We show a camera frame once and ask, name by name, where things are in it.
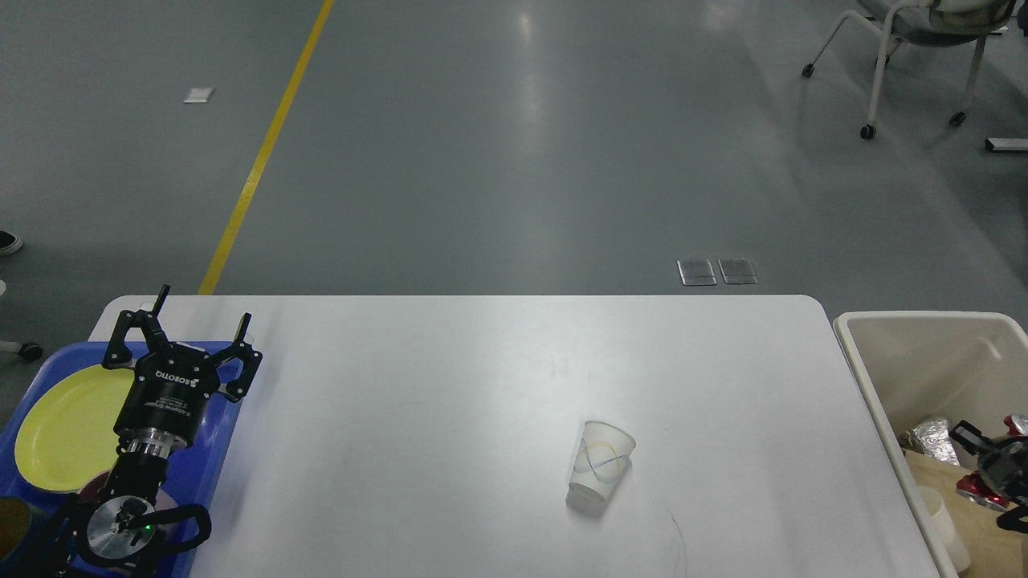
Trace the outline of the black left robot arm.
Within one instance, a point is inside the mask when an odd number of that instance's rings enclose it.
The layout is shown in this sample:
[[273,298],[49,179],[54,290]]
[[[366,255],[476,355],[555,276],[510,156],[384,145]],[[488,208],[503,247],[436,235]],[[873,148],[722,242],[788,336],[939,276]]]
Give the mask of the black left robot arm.
[[95,496],[73,491],[59,505],[14,565],[14,577],[96,577],[125,568],[152,577],[162,559],[198,548],[210,538],[201,503],[160,508],[170,460],[194,447],[216,397],[238,403],[249,393],[263,355],[247,341],[245,312],[232,341],[215,352],[172,341],[159,322],[169,286],[147,310],[124,310],[100,366],[128,370],[132,380],[112,432],[116,458]]

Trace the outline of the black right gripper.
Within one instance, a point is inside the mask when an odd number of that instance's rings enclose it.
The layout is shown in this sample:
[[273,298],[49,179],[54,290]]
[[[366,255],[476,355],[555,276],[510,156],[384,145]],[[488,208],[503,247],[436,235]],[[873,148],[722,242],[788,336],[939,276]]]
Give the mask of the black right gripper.
[[968,421],[959,421],[948,436],[969,456],[978,456],[977,472],[985,484],[990,506],[1007,507],[997,519],[1002,530],[1027,533],[1027,438],[990,439]]

